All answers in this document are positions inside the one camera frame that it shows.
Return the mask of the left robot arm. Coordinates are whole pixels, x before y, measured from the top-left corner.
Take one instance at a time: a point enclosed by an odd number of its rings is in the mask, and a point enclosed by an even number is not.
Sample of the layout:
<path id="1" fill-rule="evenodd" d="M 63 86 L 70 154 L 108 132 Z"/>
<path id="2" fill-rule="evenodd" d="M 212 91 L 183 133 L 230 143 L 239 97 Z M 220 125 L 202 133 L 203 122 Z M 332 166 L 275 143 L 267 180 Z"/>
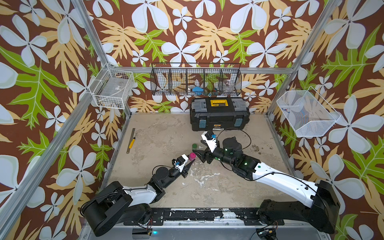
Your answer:
<path id="1" fill-rule="evenodd" d="M 194 162 L 182 155 L 172 160 L 171 168 L 155 167 L 156 172 L 142 187 L 126 187 L 114 181 L 83 204 L 80 213 L 97 237 L 120 223 L 150 226 L 153 222 L 150 204 L 158 202 L 165 189 L 179 177 L 186 178 Z"/>

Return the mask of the magenta paint jar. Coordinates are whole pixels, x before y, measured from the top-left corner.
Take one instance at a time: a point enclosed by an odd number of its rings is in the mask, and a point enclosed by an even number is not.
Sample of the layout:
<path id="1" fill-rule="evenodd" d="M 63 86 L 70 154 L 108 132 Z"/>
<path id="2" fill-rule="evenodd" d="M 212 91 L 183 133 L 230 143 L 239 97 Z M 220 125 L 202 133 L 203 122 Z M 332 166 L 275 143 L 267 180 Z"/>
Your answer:
<path id="1" fill-rule="evenodd" d="M 190 153 L 189 154 L 189 160 L 190 161 L 193 161 L 193 160 L 195 160 L 196 159 L 196 154 L 195 153 Z"/>

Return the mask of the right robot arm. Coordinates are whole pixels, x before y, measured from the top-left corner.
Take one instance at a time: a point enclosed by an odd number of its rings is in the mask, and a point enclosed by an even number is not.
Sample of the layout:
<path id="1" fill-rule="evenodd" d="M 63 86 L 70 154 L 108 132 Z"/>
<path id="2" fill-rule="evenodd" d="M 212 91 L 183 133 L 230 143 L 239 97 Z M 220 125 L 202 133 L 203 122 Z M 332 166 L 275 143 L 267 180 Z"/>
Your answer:
<path id="1" fill-rule="evenodd" d="M 280 220 L 301 221 L 320 232 L 335 233 L 341 204 L 330 183 L 309 182 L 278 171 L 244 154 L 235 137 L 227 138 L 221 144 L 216 139 L 203 141 L 207 146 L 204 151 L 193 150 L 203 163 L 217 160 L 248 182 L 268 185 L 294 198 L 291 202 L 263 200 L 257 211 L 260 222 L 269 225 Z"/>

